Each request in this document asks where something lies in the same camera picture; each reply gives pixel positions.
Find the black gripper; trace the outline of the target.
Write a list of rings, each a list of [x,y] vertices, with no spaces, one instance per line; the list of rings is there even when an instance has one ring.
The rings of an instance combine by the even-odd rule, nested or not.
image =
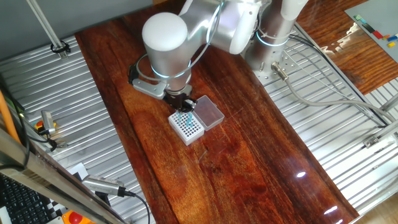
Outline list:
[[[197,105],[197,100],[190,99],[192,94],[192,86],[186,85],[183,89],[172,91],[164,91],[164,101],[179,113],[188,113],[195,109]]]

